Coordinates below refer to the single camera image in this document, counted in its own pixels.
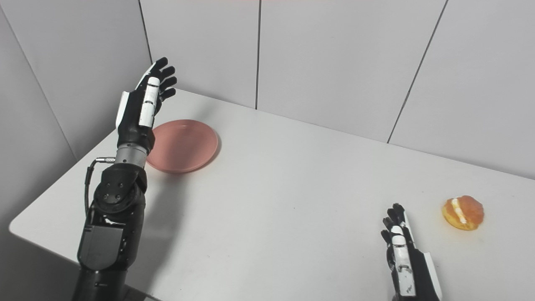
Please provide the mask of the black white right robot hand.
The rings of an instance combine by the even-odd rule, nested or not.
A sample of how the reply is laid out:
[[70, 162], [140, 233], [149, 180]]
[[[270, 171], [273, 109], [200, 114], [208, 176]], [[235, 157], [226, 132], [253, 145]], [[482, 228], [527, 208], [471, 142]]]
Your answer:
[[383, 219], [381, 231], [387, 244], [386, 259], [394, 285], [394, 301], [441, 301], [443, 292], [432, 257], [415, 245], [408, 217], [394, 203]]

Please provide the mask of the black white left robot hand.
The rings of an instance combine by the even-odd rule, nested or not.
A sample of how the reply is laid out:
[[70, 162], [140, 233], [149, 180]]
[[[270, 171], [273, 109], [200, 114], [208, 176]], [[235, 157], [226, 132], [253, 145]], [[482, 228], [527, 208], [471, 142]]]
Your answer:
[[[154, 118], [163, 102], [176, 94], [176, 89], [173, 88], [173, 85], [177, 83], [175, 72], [174, 66], [168, 64], [168, 58], [161, 57], [141, 76], [134, 91], [122, 93], [115, 120], [115, 127], [118, 130], [118, 146], [136, 144], [144, 148], [146, 153], [152, 151], [155, 145]], [[149, 99], [153, 112], [150, 120], [140, 122], [147, 89], [155, 93], [155, 97]]]

